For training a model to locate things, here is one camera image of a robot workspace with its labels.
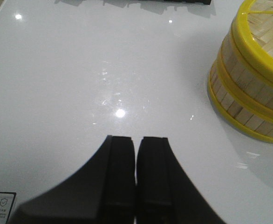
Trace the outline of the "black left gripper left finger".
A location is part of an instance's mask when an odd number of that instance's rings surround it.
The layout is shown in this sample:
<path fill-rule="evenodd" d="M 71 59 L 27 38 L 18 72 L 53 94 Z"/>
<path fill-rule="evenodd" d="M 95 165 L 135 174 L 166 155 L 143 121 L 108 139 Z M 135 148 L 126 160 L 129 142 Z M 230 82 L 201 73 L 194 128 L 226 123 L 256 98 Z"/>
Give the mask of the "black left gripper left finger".
<path fill-rule="evenodd" d="M 108 135 L 68 179 L 21 204 L 10 224 L 132 224 L 135 151 L 130 137 Z"/>

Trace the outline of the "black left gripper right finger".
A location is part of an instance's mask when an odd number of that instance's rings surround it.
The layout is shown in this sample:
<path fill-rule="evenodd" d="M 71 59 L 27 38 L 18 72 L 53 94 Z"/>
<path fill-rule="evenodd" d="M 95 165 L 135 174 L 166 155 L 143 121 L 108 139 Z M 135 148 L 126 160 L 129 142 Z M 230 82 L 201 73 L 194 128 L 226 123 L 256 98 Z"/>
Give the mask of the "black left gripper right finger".
<path fill-rule="evenodd" d="M 138 224 L 223 224 L 176 159 L 167 138 L 144 137 L 137 162 Z"/>

